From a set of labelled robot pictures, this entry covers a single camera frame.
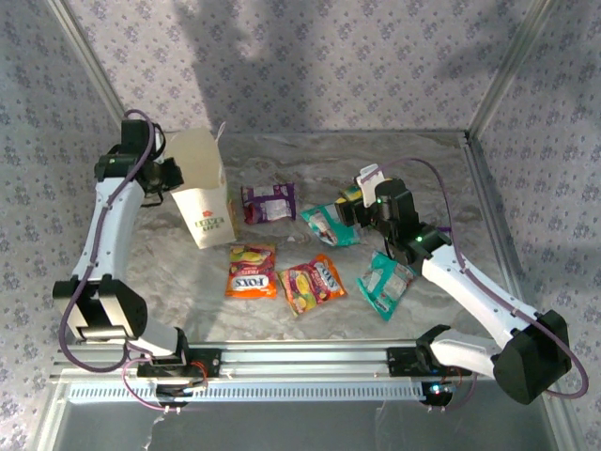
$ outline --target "teal wrapper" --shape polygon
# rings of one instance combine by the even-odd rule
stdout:
[[[330,246],[350,246],[360,241],[357,227],[347,227],[342,224],[334,204],[319,205],[303,211],[300,216],[319,239]]]
[[[357,279],[357,285],[367,302],[388,321],[415,276],[413,269],[375,252],[369,270]]]

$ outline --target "gray marble surface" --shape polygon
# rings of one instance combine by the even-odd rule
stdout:
[[[224,135],[220,149],[229,187],[236,194],[239,241],[275,242],[278,270],[325,253],[333,259],[348,295],[297,318],[281,287],[275,300],[226,299],[229,245],[198,250],[175,202],[167,196],[162,206],[140,212],[128,272],[129,285],[146,299],[156,319],[183,327],[192,342],[414,338],[441,323],[462,332],[485,334],[459,303],[423,278],[410,287],[392,319],[384,322],[355,283],[368,267],[374,249],[383,249],[377,232],[367,232],[362,244],[330,248],[301,218],[245,225],[237,195],[241,184],[293,181],[301,211],[332,202],[361,167],[419,156],[433,163],[448,185],[464,254],[500,282],[499,266],[456,135]],[[443,197],[429,169],[412,163],[393,167],[387,175],[406,182],[423,220],[448,225]]]

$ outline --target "fox's candy bag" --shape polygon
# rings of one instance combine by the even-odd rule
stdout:
[[[295,316],[347,294],[333,262],[321,254],[309,263],[278,272],[278,277]]]
[[[281,218],[297,217],[294,183],[242,187],[242,207],[246,224],[267,223]]]
[[[414,278],[411,268],[375,252],[369,270],[357,279],[357,285],[367,302],[388,321]]]
[[[275,298],[275,245],[234,244],[229,260],[225,296]]]
[[[334,204],[318,205],[300,215],[319,239],[330,246],[350,246],[360,242],[358,228],[342,224]]]

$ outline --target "paper carton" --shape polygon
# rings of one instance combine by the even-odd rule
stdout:
[[[181,168],[184,183],[171,195],[196,245],[204,249],[235,241],[223,162],[210,131],[169,133],[165,156]]]

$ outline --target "purple snack bag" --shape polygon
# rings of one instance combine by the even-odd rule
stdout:
[[[297,218],[294,183],[242,187],[242,207],[246,224],[268,223],[281,218]]]

